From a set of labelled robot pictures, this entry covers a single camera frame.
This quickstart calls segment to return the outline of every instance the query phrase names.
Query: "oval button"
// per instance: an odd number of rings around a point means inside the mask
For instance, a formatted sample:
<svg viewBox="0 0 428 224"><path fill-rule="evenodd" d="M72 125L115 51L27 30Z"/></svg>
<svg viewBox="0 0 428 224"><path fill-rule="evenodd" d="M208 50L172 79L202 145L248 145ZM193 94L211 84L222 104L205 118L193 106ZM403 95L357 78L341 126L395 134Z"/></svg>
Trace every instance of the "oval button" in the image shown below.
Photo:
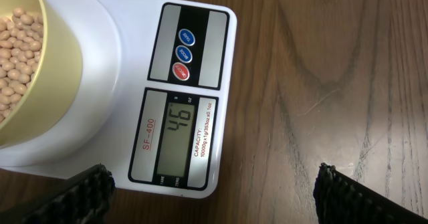
<svg viewBox="0 0 428 224"><path fill-rule="evenodd" d="M192 53L187 47L183 45L179 45L175 48L175 55L183 63L187 64L187 63L190 63L190 61L192 61Z"/></svg>
<svg viewBox="0 0 428 224"><path fill-rule="evenodd" d="M175 77L181 81L186 81L190 77L189 69L186 67L186 65L179 62L173 65L173 73Z"/></svg>
<svg viewBox="0 0 428 224"><path fill-rule="evenodd" d="M188 29L182 29L179 31L179 38L181 42L186 46L192 46L195 44L195 36Z"/></svg>

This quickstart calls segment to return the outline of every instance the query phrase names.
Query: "brown wooden surface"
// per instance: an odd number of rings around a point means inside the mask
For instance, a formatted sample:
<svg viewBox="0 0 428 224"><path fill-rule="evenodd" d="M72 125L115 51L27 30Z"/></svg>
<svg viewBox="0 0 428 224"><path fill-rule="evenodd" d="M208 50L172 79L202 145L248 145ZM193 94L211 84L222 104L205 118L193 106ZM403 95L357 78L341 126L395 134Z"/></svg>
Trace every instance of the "brown wooden surface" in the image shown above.
<svg viewBox="0 0 428 224"><path fill-rule="evenodd" d="M117 190L109 223L316 223L321 162L428 217L428 0L192 1L238 18L217 190ZM0 171L0 210L59 182Z"/></svg>

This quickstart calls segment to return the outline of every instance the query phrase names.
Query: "plastic container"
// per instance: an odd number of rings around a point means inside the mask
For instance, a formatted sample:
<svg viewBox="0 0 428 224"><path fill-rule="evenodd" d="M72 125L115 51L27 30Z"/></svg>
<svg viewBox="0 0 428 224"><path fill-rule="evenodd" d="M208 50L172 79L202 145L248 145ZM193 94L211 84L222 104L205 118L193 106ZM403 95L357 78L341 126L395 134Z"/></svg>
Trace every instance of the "plastic container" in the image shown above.
<svg viewBox="0 0 428 224"><path fill-rule="evenodd" d="M30 88L0 124L0 149L31 140L54 126L74 101L82 77L79 43L47 1L0 0L0 15L11 17L16 7L43 14L43 51Z"/></svg>

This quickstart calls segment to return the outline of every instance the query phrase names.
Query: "round weighing plate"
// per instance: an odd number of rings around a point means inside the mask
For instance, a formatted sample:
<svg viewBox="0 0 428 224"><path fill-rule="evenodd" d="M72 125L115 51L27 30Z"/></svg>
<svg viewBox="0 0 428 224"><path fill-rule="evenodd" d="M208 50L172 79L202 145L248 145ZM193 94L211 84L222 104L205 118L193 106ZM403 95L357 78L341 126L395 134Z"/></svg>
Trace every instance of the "round weighing plate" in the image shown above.
<svg viewBox="0 0 428 224"><path fill-rule="evenodd" d="M122 48L116 24L107 10L97 0L47 1L80 43L82 81L64 117L41 136L1 149L0 166L38 164L71 154L105 123L120 89Z"/></svg>

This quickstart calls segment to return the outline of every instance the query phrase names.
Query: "pile of beans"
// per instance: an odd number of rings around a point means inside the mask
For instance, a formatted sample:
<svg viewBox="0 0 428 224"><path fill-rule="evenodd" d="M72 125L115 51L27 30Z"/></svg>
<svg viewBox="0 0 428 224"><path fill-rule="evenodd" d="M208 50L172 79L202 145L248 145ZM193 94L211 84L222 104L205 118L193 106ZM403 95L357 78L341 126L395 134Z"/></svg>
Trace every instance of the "pile of beans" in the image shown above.
<svg viewBox="0 0 428 224"><path fill-rule="evenodd" d="M43 17L20 7L12 19L0 17L0 123L31 85L40 60Z"/></svg>

